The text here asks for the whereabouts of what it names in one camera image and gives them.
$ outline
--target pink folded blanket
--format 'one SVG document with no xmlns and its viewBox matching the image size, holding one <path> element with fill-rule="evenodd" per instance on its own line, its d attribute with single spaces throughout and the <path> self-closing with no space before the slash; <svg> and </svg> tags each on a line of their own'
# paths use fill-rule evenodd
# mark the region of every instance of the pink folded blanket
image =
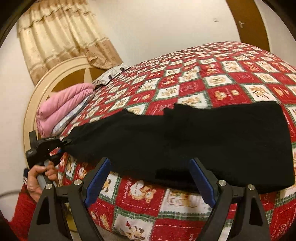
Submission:
<svg viewBox="0 0 296 241">
<path fill-rule="evenodd" d="M 36 113 L 36 123 L 41 136 L 49 137 L 55 125 L 93 91 L 92 84 L 76 84 L 59 91 L 40 105 Z"/>
</svg>

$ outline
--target black garment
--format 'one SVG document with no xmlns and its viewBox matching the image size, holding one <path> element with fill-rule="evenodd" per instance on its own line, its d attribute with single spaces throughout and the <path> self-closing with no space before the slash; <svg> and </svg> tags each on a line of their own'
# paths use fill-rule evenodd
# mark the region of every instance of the black garment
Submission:
<svg viewBox="0 0 296 241">
<path fill-rule="evenodd" d="M 276 102 L 195 109 L 175 104 L 164 116 L 123 110 L 75 127 L 65 151 L 80 161 L 106 156 L 112 170 L 153 183 L 197 191 L 187 169 L 198 157 L 218 179 L 253 184 L 260 193 L 294 184 L 289 130 Z"/>
</svg>

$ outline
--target curved headboard frame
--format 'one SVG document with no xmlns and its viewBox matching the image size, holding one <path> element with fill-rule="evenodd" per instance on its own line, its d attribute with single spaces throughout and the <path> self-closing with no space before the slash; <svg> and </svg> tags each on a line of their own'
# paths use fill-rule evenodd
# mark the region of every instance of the curved headboard frame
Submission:
<svg viewBox="0 0 296 241">
<path fill-rule="evenodd" d="M 74 57 L 65 60 L 52 69 L 50 69 L 36 85 L 30 102 L 27 107 L 23 128 L 24 150 L 25 152 L 30 149 L 29 132 L 35 130 L 37 126 L 35 122 L 36 111 L 44 101 L 53 93 L 54 87 L 71 73 L 85 69 L 84 83 L 92 83 L 90 68 L 93 68 L 87 58 L 84 56 Z"/>
</svg>

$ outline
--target red sleeve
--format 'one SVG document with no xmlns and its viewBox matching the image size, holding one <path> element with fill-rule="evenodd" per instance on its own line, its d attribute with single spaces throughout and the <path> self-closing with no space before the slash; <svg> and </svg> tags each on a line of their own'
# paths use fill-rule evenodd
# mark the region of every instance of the red sleeve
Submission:
<svg viewBox="0 0 296 241">
<path fill-rule="evenodd" d="M 17 200 L 15 213 L 9 223 L 10 228 L 20 241 L 26 241 L 28 239 L 29 228 L 35 208 L 36 202 L 29 195 L 27 186 L 23 185 Z"/>
</svg>

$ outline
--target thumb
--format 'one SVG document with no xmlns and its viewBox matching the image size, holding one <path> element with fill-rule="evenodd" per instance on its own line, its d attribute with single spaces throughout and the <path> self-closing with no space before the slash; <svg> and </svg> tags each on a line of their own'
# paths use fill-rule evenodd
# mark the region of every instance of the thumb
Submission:
<svg viewBox="0 0 296 241">
<path fill-rule="evenodd" d="M 46 171 L 46 167 L 35 165 L 28 172 L 28 177 L 29 176 L 37 177 L 38 174 L 43 173 L 45 171 Z"/>
</svg>

